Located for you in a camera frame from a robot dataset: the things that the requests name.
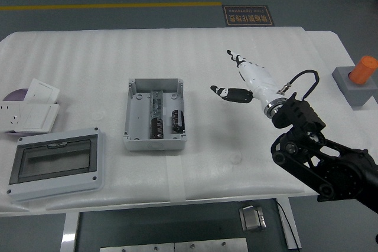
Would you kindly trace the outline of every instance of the white robotic hand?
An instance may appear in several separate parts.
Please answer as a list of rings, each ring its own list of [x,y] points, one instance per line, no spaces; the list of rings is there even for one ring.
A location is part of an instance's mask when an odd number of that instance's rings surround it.
[[[227,50],[231,60],[236,62],[239,74],[246,82],[249,90],[224,89],[211,86],[211,89],[222,99],[230,102],[249,103],[252,97],[261,101],[262,110],[268,118],[272,118],[278,109],[287,101],[283,93],[273,81],[272,76],[264,67],[248,62],[240,55]]]

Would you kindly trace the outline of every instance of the orange cap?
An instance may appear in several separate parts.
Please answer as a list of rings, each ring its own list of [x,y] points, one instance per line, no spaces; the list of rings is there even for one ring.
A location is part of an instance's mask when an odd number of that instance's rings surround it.
[[[371,56],[364,56],[349,73],[349,79],[356,84],[364,84],[377,68],[378,60]]]

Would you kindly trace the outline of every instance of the robotic arm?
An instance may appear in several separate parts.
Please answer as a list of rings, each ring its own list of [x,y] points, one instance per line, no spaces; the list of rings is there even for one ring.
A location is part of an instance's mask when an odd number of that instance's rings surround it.
[[[211,86],[211,89],[230,102],[249,103],[255,97],[261,101],[264,114],[272,119],[276,128],[292,125],[287,133],[280,135],[273,143],[273,161],[318,192],[318,201],[354,198],[378,214],[378,165],[368,150],[350,149],[326,139],[321,133],[325,124],[309,103],[295,99],[296,93],[289,99],[285,98],[285,91],[300,75],[277,91],[271,75],[263,67],[231,51],[227,53],[236,62],[249,90],[217,86]],[[318,76],[313,70],[304,72],[314,73],[317,79],[305,94],[305,99],[315,88]],[[336,150],[339,156],[321,152],[323,147]],[[320,160],[316,165],[311,160],[313,157]]]

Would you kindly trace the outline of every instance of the wire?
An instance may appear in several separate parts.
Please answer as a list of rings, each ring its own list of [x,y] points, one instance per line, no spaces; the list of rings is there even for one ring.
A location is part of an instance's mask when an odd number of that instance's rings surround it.
[[[315,76],[315,83],[312,84],[312,86],[308,89],[308,91],[304,94],[302,100],[304,100],[305,98],[307,98],[309,96],[309,94],[312,93],[312,91],[316,88],[316,86],[318,85],[319,83],[319,75],[318,75],[318,72],[316,72],[315,70],[304,70],[300,73],[298,73],[297,75],[295,75],[295,77],[293,79],[291,79],[291,81],[289,82],[289,84],[291,85],[296,79],[298,79],[299,77],[301,77],[303,74],[306,74],[306,73],[313,73],[314,76]]]
[[[295,238],[295,236],[294,236],[293,229],[291,228],[291,225],[290,225],[290,222],[289,222],[289,220],[288,220],[288,217],[286,216],[285,210],[284,210],[284,208],[282,208],[281,204],[280,204],[277,200],[276,200],[276,203],[277,203],[277,205],[279,205],[279,207],[281,208],[281,210],[282,210],[282,212],[283,212],[283,215],[285,216],[286,221],[287,221],[288,224],[289,224],[289,228],[290,228],[291,234],[293,235],[293,238],[294,238],[294,241],[295,241],[296,249],[300,252],[301,249],[299,248],[298,242],[296,241],[296,238]]]

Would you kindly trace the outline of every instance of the foam sheet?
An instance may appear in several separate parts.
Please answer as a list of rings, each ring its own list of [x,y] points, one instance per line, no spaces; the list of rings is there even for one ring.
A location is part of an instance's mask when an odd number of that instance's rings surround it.
[[[322,41],[323,36],[331,38],[330,46],[314,45],[313,41]],[[271,144],[287,129],[275,129],[264,116],[259,101],[226,102],[210,86],[245,88],[226,50],[265,66],[279,86],[304,69],[316,69],[321,81],[308,101],[327,124],[323,133],[351,148],[375,150],[376,138],[362,129],[331,76],[333,68],[340,64],[333,66],[333,61],[327,61],[330,55],[321,55],[319,50],[335,44],[337,48],[329,48],[332,56],[349,56],[337,36],[323,36],[309,36],[298,27],[10,35],[0,42],[0,95],[5,97],[29,86],[33,78],[60,89],[60,112],[52,131],[99,127],[106,134],[106,174],[105,186],[100,191],[13,204],[5,192],[17,138],[2,133],[0,211],[82,210],[313,194],[271,158]],[[126,150],[122,135],[128,78],[183,79],[188,137],[184,150]],[[291,91],[297,91],[300,97],[312,82],[311,75],[298,79]]]

